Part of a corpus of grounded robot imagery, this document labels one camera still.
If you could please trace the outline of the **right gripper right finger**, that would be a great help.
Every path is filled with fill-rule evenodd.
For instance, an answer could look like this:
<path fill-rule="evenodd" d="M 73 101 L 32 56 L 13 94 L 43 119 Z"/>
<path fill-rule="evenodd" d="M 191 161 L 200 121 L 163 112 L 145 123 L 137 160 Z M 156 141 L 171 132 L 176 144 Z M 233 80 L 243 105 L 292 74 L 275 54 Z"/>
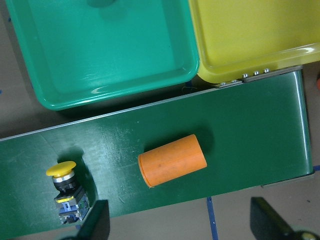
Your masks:
<path fill-rule="evenodd" d="M 294 230 L 263 198 L 250 199 L 250 230 L 257 240 L 318 240 L 308 230 Z"/>

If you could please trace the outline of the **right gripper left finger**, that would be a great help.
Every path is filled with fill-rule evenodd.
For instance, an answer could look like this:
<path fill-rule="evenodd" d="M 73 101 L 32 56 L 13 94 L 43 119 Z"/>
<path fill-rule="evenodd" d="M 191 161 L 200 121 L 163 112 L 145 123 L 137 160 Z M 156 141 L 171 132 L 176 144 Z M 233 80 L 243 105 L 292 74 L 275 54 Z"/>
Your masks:
<path fill-rule="evenodd" d="M 110 211 L 107 199 L 97 200 L 76 235 L 62 240 L 108 240 L 110 236 Z"/>

